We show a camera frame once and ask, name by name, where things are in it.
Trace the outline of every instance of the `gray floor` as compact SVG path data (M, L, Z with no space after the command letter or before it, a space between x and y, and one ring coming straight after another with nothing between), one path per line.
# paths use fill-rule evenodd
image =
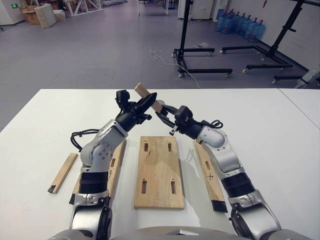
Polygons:
M180 46L183 21L177 10L164 15L161 6L135 0L110 6L104 11L68 17L49 29L21 22L0 32L0 131L40 89L132 89L142 82L149 89L194 89L195 81L178 78L174 65L150 57L154 50L169 63L173 48ZM214 31L210 21L188 25L186 47L207 42L216 49L213 56L197 53L186 57L190 68L232 68L233 73L195 74L201 88L293 88L295 80L272 85L279 69L252 70L242 74L246 64L260 64L254 50L220 54L223 46L248 45L236 34ZM299 67L283 74L303 74Z

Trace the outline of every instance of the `silver robot arm segment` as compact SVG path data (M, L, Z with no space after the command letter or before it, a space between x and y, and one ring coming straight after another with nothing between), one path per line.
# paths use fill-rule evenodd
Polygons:
M209 154L211 164L228 193L233 209L231 221L237 234L259 240L264 234L281 230L261 193L251 184L227 135L220 129L204 126L196 141Z

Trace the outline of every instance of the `wooden board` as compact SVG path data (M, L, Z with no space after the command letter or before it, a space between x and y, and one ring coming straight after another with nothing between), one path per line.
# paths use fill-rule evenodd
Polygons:
M69 154L69 156L66 158L64 164L60 168L58 174L56 175L53 182L51 183L51 185L48 189L49 193L56 194L59 191L62 183L64 182L66 176L68 175L68 173L69 173L72 165L76 161L77 157L78 157L77 153L70 153Z
M113 152L113 158L110 161L110 167L108 170L108 182L107 189L109 191L109 198L112 198L116 193L118 178L121 170L122 159L124 158L124 152L126 148L126 140L124 140ZM69 204L74 204L76 193L79 191L80 185L80 177L79 175L75 186L72 191L72 196L70 198Z
M141 82L139 82L139 83L137 84L137 86L135 86L134 90L135 90L135 91L140 95L140 97L142 97L142 98L144 98L144 97L146 97L147 95L150 94L150 92L149 92L147 89L145 89L144 86L142 86L142 83L141 83ZM162 106L161 106L161 104L160 104L157 100L155 100L154 104L153 104L151 107L153 108L153 110L155 110L155 111L158 112L158 113L160 113L161 110L162 110Z
M199 143L194 141L193 144L198 154L205 186L212 202L213 210L227 213L225 198L220 188L219 179L211 164L210 157Z
M183 209L184 196L176 138L140 138L135 208Z

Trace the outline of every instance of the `cardboard box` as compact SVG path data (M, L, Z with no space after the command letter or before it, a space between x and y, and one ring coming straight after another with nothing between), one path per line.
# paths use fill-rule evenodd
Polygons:
M38 25L40 24L40 21L38 19L38 16L34 10L32 11L23 11L22 12L23 17L26 19L27 22L29 22L32 25Z
M34 10L43 29L48 29L57 22L51 4L46 3L43 6L34 8Z
M32 25L38 25L40 24L40 21L38 19L38 16L36 14L35 8L37 8L38 6L26 6L26 7L19 7L24 20L26 20L27 22L29 22Z
M53 13L58 22L66 20L66 14L63 10L53 10Z

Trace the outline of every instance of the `black cable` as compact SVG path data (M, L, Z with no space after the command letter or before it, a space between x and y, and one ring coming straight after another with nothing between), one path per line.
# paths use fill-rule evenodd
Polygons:
M98 132L99 132L99 129L87 129L87 130L83 130L83 131L75 131L75 132L71 133L70 141L71 141L72 145L74 145L77 149L79 149L79 153L80 153L82 150L82 147L76 141L75 137L79 136L81 138L83 135L97 134Z
M211 123L211 125L212 125L211 127L214 128L214 129L221 129L224 126L224 124L221 121L219 121L218 119L214 120Z

